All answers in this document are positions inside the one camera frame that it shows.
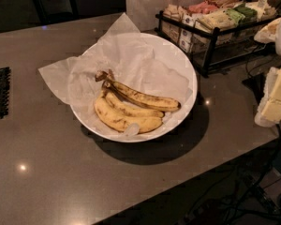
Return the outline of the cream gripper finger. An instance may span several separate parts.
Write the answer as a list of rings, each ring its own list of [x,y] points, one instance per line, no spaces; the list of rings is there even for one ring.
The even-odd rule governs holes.
[[[272,22],[269,22],[267,25],[262,27],[255,35],[254,40],[259,43],[271,43],[275,42],[275,35],[277,27],[280,24],[281,19],[275,19]]]
[[[266,77],[265,104],[261,109],[261,115],[278,123],[281,120],[281,68],[272,67]]]

